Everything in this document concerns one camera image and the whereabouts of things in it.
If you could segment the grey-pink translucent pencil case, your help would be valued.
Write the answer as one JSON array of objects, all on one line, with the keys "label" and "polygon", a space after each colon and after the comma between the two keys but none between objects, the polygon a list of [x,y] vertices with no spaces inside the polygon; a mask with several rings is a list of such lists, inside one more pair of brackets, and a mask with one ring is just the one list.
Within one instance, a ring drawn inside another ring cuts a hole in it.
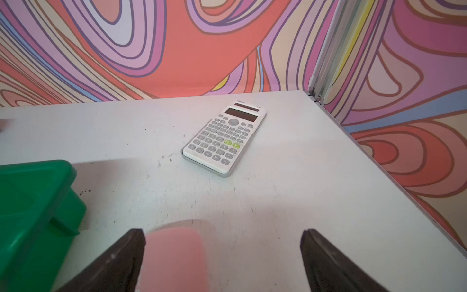
[{"label": "grey-pink translucent pencil case", "polygon": [[206,252],[189,228],[167,228],[145,235],[137,292],[207,292]]}]

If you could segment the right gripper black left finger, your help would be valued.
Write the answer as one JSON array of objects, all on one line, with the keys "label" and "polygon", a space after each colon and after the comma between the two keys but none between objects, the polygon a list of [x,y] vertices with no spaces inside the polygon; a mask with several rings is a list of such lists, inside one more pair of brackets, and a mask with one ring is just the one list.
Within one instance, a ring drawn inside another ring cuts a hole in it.
[{"label": "right gripper black left finger", "polygon": [[145,235],[131,229],[58,290],[60,292],[133,292],[144,258]]}]

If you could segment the aluminium frame post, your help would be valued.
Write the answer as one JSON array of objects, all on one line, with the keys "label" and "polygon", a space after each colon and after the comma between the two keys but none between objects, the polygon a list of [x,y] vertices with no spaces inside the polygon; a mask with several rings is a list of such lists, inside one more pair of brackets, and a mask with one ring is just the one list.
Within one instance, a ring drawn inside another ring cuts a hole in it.
[{"label": "aluminium frame post", "polygon": [[339,71],[367,1],[338,1],[308,85],[308,95],[320,106]]}]

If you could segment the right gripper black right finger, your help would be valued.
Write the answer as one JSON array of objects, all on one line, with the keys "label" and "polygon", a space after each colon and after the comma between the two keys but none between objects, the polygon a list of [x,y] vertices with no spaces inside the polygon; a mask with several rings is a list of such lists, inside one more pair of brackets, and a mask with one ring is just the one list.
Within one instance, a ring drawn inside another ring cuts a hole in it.
[{"label": "right gripper black right finger", "polygon": [[300,251],[313,292],[385,292],[387,289],[365,273],[315,229],[305,230]]}]

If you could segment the white scientific calculator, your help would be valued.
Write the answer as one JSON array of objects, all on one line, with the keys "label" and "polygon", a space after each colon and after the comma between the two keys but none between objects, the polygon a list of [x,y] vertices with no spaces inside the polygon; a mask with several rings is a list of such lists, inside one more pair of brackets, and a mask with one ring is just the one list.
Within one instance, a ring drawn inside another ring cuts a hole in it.
[{"label": "white scientific calculator", "polygon": [[265,108],[234,101],[186,143],[182,157],[217,175],[229,176],[266,115]]}]

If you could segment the green plastic storage tray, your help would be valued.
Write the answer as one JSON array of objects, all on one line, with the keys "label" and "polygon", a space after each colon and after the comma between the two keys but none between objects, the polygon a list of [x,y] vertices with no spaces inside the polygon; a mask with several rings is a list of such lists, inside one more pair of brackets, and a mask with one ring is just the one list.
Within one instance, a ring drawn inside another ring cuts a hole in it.
[{"label": "green plastic storage tray", "polygon": [[64,160],[1,166],[1,291],[48,292],[86,205]]}]

